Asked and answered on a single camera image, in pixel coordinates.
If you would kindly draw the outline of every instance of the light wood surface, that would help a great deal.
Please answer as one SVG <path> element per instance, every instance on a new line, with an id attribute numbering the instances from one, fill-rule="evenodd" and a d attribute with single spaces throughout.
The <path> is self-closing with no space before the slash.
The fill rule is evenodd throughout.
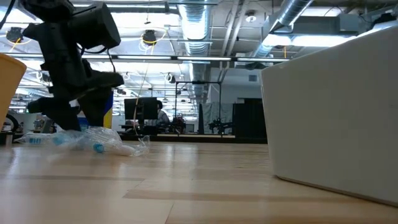
<path id="1" fill-rule="evenodd" d="M 0 223 L 393 224 L 398 209 L 275 178 L 266 145 L 153 142 L 142 157 L 16 146 L 0 148 Z"/>

